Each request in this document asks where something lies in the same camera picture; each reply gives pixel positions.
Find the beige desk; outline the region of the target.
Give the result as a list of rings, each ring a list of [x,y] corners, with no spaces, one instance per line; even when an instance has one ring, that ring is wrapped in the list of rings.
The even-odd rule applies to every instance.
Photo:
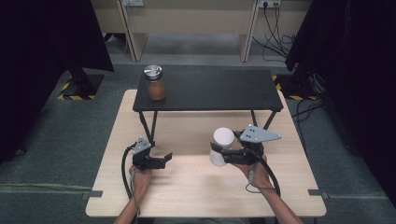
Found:
[[[234,35],[240,60],[248,61],[252,37],[270,33],[277,22],[282,35],[298,33],[313,0],[281,0],[280,7],[259,8],[260,0],[144,0],[125,7],[122,0],[91,0],[101,31],[125,34],[132,60],[141,60],[152,34]]]

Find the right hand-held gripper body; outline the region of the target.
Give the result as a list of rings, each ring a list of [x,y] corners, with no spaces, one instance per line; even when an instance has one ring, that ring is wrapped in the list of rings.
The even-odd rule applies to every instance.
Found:
[[[263,155],[262,142],[279,140],[281,135],[269,132],[263,128],[249,124],[243,131],[242,137],[238,142],[241,148],[238,150],[229,149],[223,154],[226,163],[251,165],[256,163]]]

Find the black stand base striped tape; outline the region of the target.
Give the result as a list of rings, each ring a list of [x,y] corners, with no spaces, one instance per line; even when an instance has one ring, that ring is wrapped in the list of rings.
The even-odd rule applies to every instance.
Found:
[[[272,75],[276,89],[283,93],[286,99],[317,100],[318,95],[313,91],[307,80],[295,80],[292,75]]]
[[[103,81],[102,74],[87,75],[83,69],[71,71],[70,77],[63,85],[58,100],[93,100]]]

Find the glass jar with silver lid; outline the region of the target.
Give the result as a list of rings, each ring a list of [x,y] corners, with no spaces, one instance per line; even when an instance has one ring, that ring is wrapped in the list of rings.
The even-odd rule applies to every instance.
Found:
[[[166,96],[163,69],[157,64],[151,64],[144,68],[143,73],[150,99],[153,101],[163,100]]]

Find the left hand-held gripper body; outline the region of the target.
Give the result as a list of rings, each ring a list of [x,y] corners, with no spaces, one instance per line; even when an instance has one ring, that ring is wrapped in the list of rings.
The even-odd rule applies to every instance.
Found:
[[[146,170],[152,168],[152,158],[149,153],[151,150],[151,143],[140,136],[133,147],[133,165],[140,169]]]

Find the black metal shelf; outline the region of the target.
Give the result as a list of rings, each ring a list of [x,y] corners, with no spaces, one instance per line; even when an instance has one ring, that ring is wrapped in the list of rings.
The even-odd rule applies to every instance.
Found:
[[[150,142],[155,127],[147,125],[146,111],[270,110],[275,114],[283,109],[268,70],[168,69],[163,73],[165,98],[151,100],[148,83],[141,77],[133,105]]]

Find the black curtain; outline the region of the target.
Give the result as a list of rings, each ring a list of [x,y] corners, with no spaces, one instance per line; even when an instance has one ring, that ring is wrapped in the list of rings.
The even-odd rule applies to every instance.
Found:
[[[92,0],[0,0],[0,164],[65,71],[113,69]]]
[[[352,147],[396,207],[396,0],[311,0],[286,66],[324,79]]]

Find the white plastic bottle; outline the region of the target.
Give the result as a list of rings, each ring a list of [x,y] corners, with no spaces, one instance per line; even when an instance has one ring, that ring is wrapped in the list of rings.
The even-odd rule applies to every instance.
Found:
[[[220,127],[216,129],[213,133],[213,143],[216,146],[220,146],[225,149],[230,149],[233,144],[233,141],[234,141],[234,134],[233,131],[230,130],[229,128]],[[214,165],[218,167],[222,167],[226,165],[222,155],[215,150],[210,151],[209,159]]]

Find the person's right hand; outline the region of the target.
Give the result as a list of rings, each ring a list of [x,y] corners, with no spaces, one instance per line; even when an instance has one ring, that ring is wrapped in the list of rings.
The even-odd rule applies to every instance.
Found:
[[[259,190],[274,188],[270,181],[268,172],[260,162],[256,162],[252,165],[236,164],[235,167],[244,174],[248,183],[254,188]]]

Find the person's left hand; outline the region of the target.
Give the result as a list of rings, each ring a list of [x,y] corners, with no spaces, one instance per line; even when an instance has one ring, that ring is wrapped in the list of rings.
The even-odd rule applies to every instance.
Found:
[[[152,172],[150,169],[141,171],[135,166],[131,166],[129,173],[131,175],[133,195],[138,201],[141,201],[149,188]]]

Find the grey floor tape strip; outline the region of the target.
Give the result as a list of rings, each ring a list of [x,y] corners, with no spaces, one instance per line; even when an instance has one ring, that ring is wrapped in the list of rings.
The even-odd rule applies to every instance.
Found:
[[[61,194],[82,194],[83,199],[91,197],[100,198],[103,195],[101,190],[93,190],[90,187],[60,185],[60,184],[0,184],[2,193],[61,193]]]
[[[307,191],[310,196],[321,196],[323,199],[387,200],[389,198],[384,192],[335,194],[320,189],[308,189]]]

